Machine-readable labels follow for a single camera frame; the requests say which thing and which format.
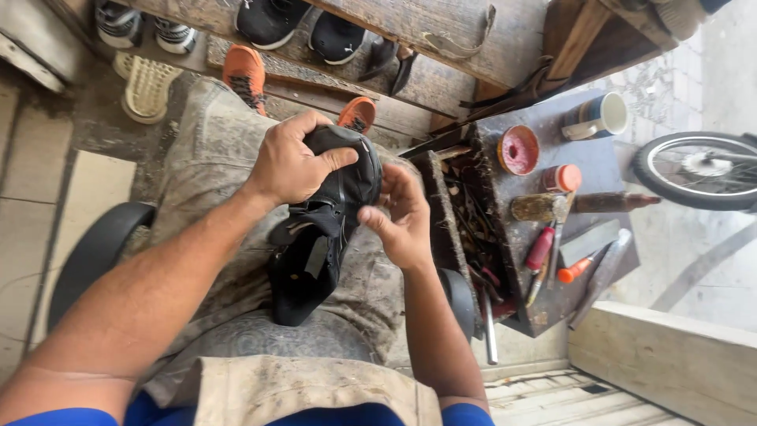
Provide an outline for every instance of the motorcycle wheel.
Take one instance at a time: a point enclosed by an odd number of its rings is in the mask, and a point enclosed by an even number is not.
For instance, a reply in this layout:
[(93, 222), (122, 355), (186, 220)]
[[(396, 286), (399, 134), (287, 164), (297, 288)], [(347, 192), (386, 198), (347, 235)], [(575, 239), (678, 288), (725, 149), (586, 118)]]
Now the motorcycle wheel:
[(633, 161), (639, 181), (677, 204), (705, 210), (748, 210), (757, 203), (757, 163), (707, 158), (708, 152), (757, 157), (750, 136), (674, 133), (654, 139)]

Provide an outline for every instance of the blue striped mug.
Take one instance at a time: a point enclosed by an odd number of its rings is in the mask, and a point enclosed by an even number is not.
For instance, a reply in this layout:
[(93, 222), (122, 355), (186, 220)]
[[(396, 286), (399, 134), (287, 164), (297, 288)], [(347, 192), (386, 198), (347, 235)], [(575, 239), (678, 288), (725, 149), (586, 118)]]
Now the blue striped mug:
[(584, 102), (565, 115), (562, 134), (570, 140), (600, 139), (619, 135), (628, 126), (628, 107), (610, 92)]

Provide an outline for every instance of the black sneaker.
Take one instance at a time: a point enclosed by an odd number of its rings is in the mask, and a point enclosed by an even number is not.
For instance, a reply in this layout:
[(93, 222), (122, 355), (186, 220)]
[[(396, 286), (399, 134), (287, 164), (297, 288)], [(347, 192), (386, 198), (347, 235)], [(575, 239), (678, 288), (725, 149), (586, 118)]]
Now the black sneaker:
[(289, 41), (312, 7), (302, 0), (244, 0), (236, 29), (258, 49), (278, 49)]
[(95, 8), (97, 32), (105, 44), (128, 49), (142, 44), (142, 13), (116, 2), (98, 1)]
[(195, 48), (197, 31), (162, 17), (155, 18), (155, 40), (166, 52), (184, 55)]
[(307, 45), (330, 65), (342, 65), (357, 55), (366, 38), (363, 28), (329, 12), (321, 13)]
[(347, 242), (360, 226), (357, 211), (376, 204), (382, 185), (379, 158), (370, 139), (360, 133), (318, 126), (304, 142), (316, 155), (350, 146), (358, 159), (327, 176), (305, 202), (289, 205), (289, 218), (268, 236), (273, 245), (282, 246), (268, 264), (273, 320), (289, 327), (305, 321), (336, 288)]

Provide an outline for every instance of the blue shirt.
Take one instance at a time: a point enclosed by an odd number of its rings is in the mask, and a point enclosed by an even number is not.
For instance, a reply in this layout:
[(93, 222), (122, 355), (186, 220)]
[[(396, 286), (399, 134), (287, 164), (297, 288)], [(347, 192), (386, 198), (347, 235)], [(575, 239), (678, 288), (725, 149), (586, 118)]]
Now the blue shirt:
[[(190, 426), (197, 407), (160, 409), (147, 393), (140, 393), (126, 410), (123, 426)], [(472, 404), (455, 404), (441, 410), (444, 426), (494, 426), (483, 409)], [(307, 409), (268, 426), (404, 426), (386, 406), (365, 403), (343, 409)], [(42, 412), (8, 426), (118, 426), (116, 419), (98, 409), (60, 409)]]

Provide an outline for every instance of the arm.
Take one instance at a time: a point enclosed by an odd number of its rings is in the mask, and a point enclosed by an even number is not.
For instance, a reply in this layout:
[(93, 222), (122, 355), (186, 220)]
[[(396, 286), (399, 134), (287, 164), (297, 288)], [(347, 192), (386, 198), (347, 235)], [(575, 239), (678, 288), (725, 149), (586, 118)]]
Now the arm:
[(405, 321), (410, 363), (444, 407), (470, 403), (489, 412), (481, 371), (444, 295), (431, 257), (429, 207), (420, 184), (403, 168), (384, 164), (382, 192), (391, 220), (364, 207), (360, 220), (382, 239), (405, 277)]
[(248, 181), (174, 238), (97, 280), (0, 393), (0, 424), (54, 409), (100, 409), (123, 421), (137, 378), (202, 302), (245, 234), (269, 211), (312, 195), (353, 149), (314, 156), (303, 143), (314, 111), (266, 133)]

